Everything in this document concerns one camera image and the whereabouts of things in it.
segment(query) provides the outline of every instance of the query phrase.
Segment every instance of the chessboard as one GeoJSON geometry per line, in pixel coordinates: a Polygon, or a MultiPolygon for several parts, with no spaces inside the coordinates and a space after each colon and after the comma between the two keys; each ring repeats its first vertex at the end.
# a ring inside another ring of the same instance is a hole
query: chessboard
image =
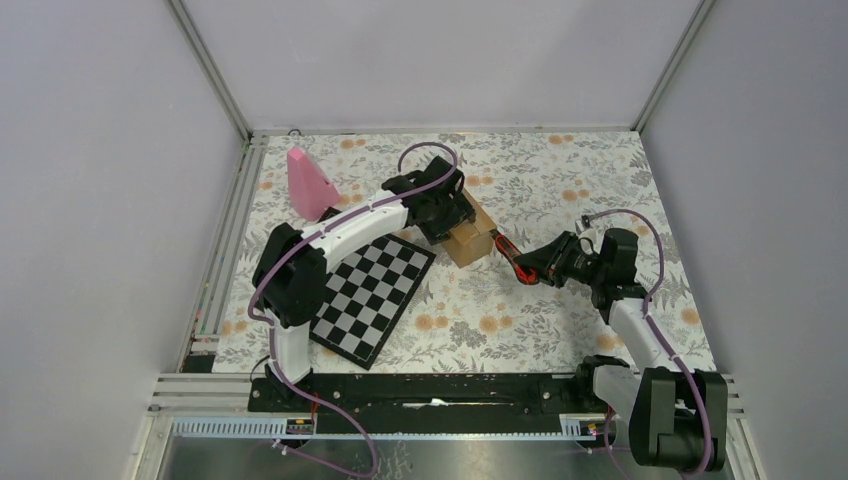
{"type": "Polygon", "coordinates": [[[310,338],[370,369],[435,258],[394,235],[348,255],[328,274],[310,338]]]}

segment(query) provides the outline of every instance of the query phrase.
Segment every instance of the white wall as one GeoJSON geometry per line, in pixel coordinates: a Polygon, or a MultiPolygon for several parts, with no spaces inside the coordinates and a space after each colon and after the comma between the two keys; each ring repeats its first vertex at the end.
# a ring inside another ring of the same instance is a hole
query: white wall
{"type": "Polygon", "coordinates": [[[844,478],[848,3],[718,2],[644,136],[769,479],[844,478]]]}
{"type": "Polygon", "coordinates": [[[254,128],[627,126],[698,0],[188,0],[254,128]]]}
{"type": "Polygon", "coordinates": [[[0,6],[0,478],[122,473],[239,141],[165,2],[0,6]]]}

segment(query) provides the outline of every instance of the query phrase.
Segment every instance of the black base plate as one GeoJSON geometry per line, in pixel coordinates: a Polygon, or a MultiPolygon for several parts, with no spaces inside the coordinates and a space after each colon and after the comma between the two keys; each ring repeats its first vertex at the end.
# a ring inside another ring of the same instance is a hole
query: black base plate
{"type": "MultiPolygon", "coordinates": [[[[309,402],[270,372],[266,375],[253,381],[248,411],[310,411],[309,402]]],[[[312,374],[298,387],[339,405],[374,434],[556,433],[561,431],[561,413],[607,411],[605,403],[580,394],[576,382],[565,375],[312,374]],[[433,399],[453,405],[410,407],[433,399]]],[[[318,415],[317,433],[356,433],[326,408],[318,415]]]]}

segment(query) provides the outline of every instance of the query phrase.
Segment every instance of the pink triangular object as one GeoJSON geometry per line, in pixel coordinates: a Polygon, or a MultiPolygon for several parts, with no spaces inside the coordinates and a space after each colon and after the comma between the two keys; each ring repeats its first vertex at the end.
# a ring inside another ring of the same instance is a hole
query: pink triangular object
{"type": "Polygon", "coordinates": [[[301,217],[314,222],[341,200],[330,179],[303,150],[297,147],[289,150],[287,168],[289,199],[301,217]]]}

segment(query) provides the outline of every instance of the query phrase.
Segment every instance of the table surface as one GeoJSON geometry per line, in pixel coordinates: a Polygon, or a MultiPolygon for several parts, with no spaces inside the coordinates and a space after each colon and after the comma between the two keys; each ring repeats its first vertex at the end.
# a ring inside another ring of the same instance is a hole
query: table surface
{"type": "MultiPolygon", "coordinates": [[[[653,310],[695,368],[714,370],[712,354],[683,271],[638,134],[389,134],[271,137],[241,244],[213,372],[249,372],[268,353],[268,328],[247,317],[250,284],[270,231],[283,222],[306,225],[289,204],[286,153],[304,149],[336,185],[346,209],[396,174],[400,153],[421,141],[440,141],[461,154],[466,188],[520,249],[531,251],[574,230],[580,215],[627,207],[650,218],[664,243],[666,279],[653,310]]],[[[404,171],[420,169],[438,152],[411,155],[404,171]]],[[[639,235],[637,278],[649,287],[659,267],[649,229],[629,215],[599,227],[639,235]]],[[[440,246],[409,228],[398,235],[438,254],[404,316],[377,357],[372,373],[570,372],[586,355],[630,361],[621,339],[592,307],[588,287],[519,284],[497,253],[459,269],[440,246]]],[[[363,369],[310,342],[317,372],[363,369]]]]}

